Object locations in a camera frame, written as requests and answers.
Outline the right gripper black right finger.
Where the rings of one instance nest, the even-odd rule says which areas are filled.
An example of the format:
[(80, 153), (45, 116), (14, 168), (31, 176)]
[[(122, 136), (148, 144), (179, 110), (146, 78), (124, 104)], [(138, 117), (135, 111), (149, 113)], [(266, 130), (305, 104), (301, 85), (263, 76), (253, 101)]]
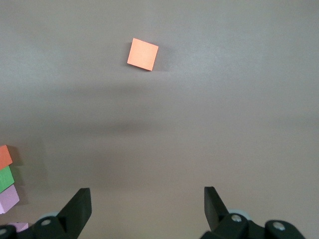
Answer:
[(204, 188), (204, 212), (210, 230), (202, 239), (248, 239), (249, 222), (239, 213), (230, 213), (214, 187)]

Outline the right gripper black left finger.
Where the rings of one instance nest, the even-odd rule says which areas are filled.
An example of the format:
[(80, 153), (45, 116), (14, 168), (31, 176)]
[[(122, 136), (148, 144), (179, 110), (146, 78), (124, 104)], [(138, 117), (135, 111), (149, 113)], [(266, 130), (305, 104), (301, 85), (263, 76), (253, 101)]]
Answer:
[(56, 216), (48, 216), (33, 225), (36, 239), (76, 239), (92, 214), (91, 192), (81, 188)]

